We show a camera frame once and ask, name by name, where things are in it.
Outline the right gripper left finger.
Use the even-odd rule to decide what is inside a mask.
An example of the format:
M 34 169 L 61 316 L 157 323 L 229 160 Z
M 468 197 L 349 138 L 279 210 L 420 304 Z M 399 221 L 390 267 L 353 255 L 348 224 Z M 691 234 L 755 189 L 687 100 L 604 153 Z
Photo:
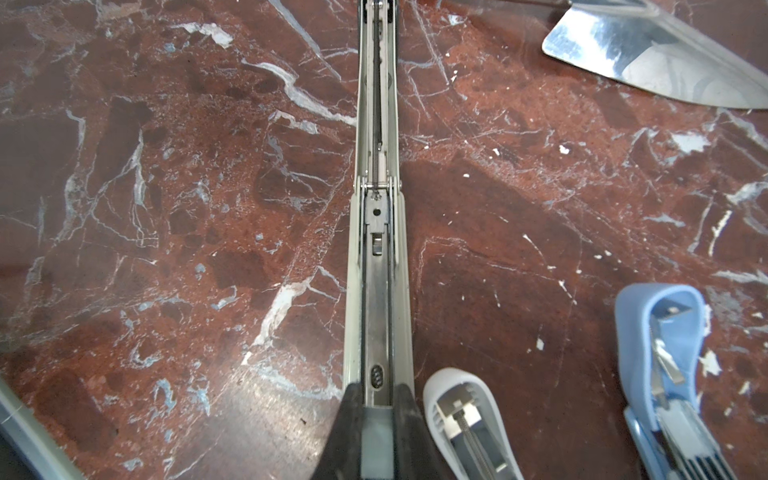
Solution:
M 360 480 L 364 387 L 349 384 L 339 404 L 332 428 L 312 480 Z

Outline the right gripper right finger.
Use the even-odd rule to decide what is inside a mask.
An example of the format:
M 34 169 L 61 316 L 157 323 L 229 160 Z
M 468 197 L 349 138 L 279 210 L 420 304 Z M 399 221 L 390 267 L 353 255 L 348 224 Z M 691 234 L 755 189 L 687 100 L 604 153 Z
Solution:
M 411 388 L 398 384 L 393 392 L 395 478 L 451 479 Z

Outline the grey staple strip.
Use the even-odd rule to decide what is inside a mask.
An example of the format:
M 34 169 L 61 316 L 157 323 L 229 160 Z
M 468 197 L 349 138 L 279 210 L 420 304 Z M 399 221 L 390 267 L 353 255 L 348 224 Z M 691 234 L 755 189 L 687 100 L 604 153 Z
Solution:
M 362 479 L 394 479 L 394 427 L 391 407 L 365 407 L 361 435 Z

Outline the small white stapler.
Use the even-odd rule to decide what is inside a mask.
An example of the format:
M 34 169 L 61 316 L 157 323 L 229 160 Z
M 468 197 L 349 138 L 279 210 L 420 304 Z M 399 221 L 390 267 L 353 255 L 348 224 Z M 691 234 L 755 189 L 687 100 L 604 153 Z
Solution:
M 523 479 L 498 404 L 478 376 L 443 368 L 427 380 L 423 400 L 429 432 L 456 478 Z

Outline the black white stapler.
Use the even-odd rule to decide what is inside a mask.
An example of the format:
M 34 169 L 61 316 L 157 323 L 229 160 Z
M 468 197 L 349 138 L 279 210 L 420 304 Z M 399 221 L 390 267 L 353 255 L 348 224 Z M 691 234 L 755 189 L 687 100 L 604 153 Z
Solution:
M 414 385 L 405 197 L 399 148 L 395 1 L 358 4 L 359 72 L 343 382 L 390 408 Z

